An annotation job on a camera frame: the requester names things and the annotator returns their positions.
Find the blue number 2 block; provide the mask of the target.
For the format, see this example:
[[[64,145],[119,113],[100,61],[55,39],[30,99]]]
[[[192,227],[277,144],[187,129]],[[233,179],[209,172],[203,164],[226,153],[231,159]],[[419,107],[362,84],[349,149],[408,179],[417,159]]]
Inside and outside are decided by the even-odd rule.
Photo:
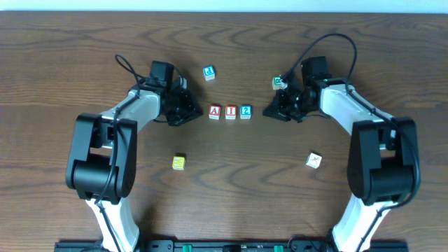
[[[240,107],[240,118],[242,120],[249,120],[252,116],[252,107],[250,105],[244,105]]]

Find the red letter A block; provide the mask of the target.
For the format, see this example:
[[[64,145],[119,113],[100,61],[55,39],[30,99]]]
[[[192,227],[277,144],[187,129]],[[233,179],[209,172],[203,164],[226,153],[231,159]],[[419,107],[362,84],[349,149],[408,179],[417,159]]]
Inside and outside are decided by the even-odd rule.
[[[217,105],[210,105],[209,107],[209,118],[212,120],[220,120],[221,107]]]

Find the red letter I block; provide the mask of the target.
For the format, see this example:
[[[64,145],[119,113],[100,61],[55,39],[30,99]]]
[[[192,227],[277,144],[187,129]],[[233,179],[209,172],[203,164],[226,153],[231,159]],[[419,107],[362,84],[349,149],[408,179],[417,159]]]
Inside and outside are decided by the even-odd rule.
[[[235,120],[237,118],[237,107],[236,106],[226,106],[225,107],[225,119]]]

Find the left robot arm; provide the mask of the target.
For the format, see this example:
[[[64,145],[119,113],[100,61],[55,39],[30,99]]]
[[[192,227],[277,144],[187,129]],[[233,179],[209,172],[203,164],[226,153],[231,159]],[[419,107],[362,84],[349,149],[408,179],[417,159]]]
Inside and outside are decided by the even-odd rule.
[[[128,196],[137,172],[137,135],[159,116],[180,126],[202,115],[194,94],[132,88],[126,98],[99,114],[76,119],[66,184],[94,212],[102,233],[101,251],[135,251],[140,231]]]

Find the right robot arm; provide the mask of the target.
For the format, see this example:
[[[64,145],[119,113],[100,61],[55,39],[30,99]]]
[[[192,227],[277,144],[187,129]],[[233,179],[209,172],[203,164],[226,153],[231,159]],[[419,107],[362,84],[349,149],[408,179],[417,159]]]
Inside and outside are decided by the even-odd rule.
[[[347,181],[349,203],[318,251],[369,251],[372,236],[393,209],[414,198],[421,176],[417,126],[411,118],[396,118],[361,97],[345,78],[312,76],[303,88],[275,76],[276,94],[264,116],[301,123],[309,113],[339,123],[351,137]]]

